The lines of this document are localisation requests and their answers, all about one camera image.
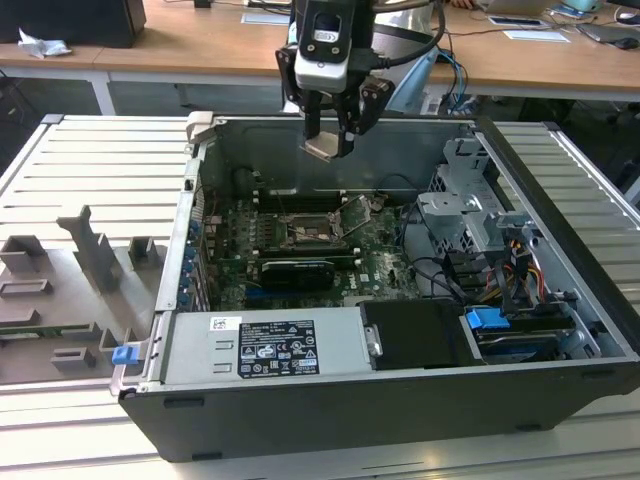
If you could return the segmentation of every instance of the robotic arm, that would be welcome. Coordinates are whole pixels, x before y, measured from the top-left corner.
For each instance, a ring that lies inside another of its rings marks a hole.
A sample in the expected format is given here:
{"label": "robotic arm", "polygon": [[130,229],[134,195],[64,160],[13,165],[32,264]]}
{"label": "robotic arm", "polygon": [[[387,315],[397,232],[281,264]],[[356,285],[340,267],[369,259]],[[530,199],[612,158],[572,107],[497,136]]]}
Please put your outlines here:
{"label": "robotic arm", "polygon": [[[376,14],[420,8],[433,3],[438,14],[436,35],[422,48],[401,58],[379,56],[371,48]],[[298,43],[276,51],[287,99],[304,115],[304,149],[322,160],[351,153],[356,135],[378,121],[395,90],[372,70],[411,62],[433,49],[442,38],[442,0],[298,0],[295,4]],[[320,130],[320,112],[335,110],[338,134]]]}

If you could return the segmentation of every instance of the computer case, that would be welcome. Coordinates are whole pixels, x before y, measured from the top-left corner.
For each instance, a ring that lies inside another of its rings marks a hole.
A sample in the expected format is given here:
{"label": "computer case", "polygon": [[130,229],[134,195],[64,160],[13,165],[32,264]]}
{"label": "computer case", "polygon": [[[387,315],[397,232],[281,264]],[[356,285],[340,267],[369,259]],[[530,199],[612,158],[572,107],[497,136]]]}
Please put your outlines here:
{"label": "computer case", "polygon": [[0,42],[20,38],[18,29],[69,46],[130,48],[146,22],[142,0],[0,0]]}

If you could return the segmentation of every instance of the computer mouse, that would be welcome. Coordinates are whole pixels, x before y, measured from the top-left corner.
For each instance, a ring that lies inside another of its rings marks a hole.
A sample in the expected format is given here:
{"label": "computer mouse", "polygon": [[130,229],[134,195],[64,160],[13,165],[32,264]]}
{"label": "computer mouse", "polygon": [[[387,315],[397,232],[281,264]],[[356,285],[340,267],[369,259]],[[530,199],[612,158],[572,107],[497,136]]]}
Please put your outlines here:
{"label": "computer mouse", "polygon": [[634,48],[640,47],[640,41],[638,41],[637,38],[624,37],[615,42],[611,42],[611,45],[615,45],[620,50],[633,50]]}

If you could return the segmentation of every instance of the laptop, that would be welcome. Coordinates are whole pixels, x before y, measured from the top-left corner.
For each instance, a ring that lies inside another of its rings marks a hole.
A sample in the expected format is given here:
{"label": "laptop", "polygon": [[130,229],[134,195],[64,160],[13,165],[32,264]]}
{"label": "laptop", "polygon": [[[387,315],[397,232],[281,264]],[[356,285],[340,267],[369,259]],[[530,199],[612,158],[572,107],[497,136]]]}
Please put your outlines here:
{"label": "laptop", "polygon": [[558,0],[476,0],[488,14],[537,16]]}
{"label": "laptop", "polygon": [[576,28],[600,43],[613,43],[629,37],[640,41],[640,30],[635,28],[592,25],[589,23],[577,25]]}

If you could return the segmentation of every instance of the paper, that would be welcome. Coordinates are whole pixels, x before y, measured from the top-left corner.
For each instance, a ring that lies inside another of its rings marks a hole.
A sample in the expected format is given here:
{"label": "paper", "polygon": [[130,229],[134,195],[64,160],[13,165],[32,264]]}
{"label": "paper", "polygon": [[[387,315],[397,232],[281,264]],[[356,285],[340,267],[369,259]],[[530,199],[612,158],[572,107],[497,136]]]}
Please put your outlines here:
{"label": "paper", "polygon": [[43,59],[44,57],[52,57],[57,55],[66,55],[71,53],[71,49],[62,40],[40,40],[20,31],[20,40],[18,46],[26,51],[29,55]]}
{"label": "paper", "polygon": [[504,34],[511,40],[533,40],[535,42],[571,43],[571,41],[567,37],[558,32],[505,30]]}

